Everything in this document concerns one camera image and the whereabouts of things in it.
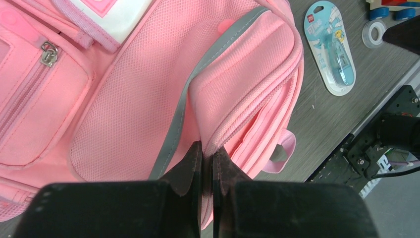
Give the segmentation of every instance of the correction tape package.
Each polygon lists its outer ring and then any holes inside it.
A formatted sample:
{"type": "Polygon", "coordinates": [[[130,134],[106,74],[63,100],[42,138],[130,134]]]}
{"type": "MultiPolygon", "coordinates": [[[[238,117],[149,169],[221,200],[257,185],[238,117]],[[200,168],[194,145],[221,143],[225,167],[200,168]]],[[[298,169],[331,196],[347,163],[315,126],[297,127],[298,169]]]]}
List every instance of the correction tape package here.
{"type": "Polygon", "coordinates": [[[329,1],[318,1],[306,13],[304,27],[328,91],[335,96],[348,94],[356,82],[356,69],[340,11],[329,1]]]}

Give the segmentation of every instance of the reflective strap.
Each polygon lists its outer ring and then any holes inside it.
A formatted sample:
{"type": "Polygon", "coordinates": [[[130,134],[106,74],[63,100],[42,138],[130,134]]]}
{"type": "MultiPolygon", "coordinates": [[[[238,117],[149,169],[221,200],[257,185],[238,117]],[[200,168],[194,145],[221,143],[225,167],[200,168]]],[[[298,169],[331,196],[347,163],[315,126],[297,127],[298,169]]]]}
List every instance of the reflective strap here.
{"type": "Polygon", "coordinates": [[[204,54],[203,58],[194,68],[185,87],[182,90],[181,98],[176,107],[170,128],[166,134],[165,141],[157,156],[155,165],[149,176],[149,180],[160,178],[168,168],[169,162],[175,154],[181,138],[182,127],[184,125],[185,107],[187,105],[187,92],[191,81],[197,77],[207,66],[217,59],[229,46],[231,46],[264,12],[269,11],[268,8],[259,6],[245,14],[232,26],[230,26],[220,38],[210,47],[204,54]]]}

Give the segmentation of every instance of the cable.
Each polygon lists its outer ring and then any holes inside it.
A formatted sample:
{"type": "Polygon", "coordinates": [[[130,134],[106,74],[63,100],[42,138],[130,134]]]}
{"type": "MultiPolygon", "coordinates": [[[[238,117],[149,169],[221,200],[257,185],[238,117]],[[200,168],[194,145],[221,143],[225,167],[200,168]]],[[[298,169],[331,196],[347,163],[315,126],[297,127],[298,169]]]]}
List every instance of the cable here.
{"type": "Polygon", "coordinates": [[[373,175],[372,179],[399,177],[399,176],[409,175],[409,174],[412,174],[412,173],[415,173],[415,172],[418,172],[418,171],[420,171],[420,166],[415,167],[414,169],[410,169],[410,170],[403,171],[403,172],[398,172],[398,173],[387,173],[387,174],[373,175]]]}
{"type": "Polygon", "coordinates": [[[414,160],[414,161],[392,161],[392,160],[388,160],[388,162],[392,165],[401,165],[401,166],[409,166],[411,164],[413,165],[417,165],[420,164],[420,160],[414,160]]]}

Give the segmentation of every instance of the zipper pull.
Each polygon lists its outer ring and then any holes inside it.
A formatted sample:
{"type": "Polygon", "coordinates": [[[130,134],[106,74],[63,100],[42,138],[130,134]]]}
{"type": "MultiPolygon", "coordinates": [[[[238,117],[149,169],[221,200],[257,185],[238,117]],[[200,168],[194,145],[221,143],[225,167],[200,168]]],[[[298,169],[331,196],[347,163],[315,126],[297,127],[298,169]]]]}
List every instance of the zipper pull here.
{"type": "Polygon", "coordinates": [[[48,67],[52,67],[57,62],[58,49],[51,42],[45,41],[41,49],[43,50],[41,56],[41,63],[48,67]]]}
{"type": "Polygon", "coordinates": [[[36,48],[39,48],[47,41],[45,36],[29,24],[17,10],[11,7],[0,9],[0,25],[22,37],[36,48]]]}

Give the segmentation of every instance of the black metal bracket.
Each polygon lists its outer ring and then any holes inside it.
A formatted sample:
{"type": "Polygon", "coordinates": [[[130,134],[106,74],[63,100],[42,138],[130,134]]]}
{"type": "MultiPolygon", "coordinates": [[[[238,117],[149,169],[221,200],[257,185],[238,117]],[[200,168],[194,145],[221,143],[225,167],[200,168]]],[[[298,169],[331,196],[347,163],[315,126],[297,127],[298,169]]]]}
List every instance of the black metal bracket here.
{"type": "Polygon", "coordinates": [[[388,150],[378,139],[382,120],[389,115],[419,113],[420,102],[414,89],[410,85],[401,87],[357,136],[346,136],[307,182],[340,183],[361,191],[381,169],[377,162],[388,150]]]}
{"type": "Polygon", "coordinates": [[[13,237],[199,238],[203,195],[213,195],[216,238],[378,237],[352,189],[252,181],[224,148],[204,160],[200,142],[157,181],[44,187],[13,237]]]}

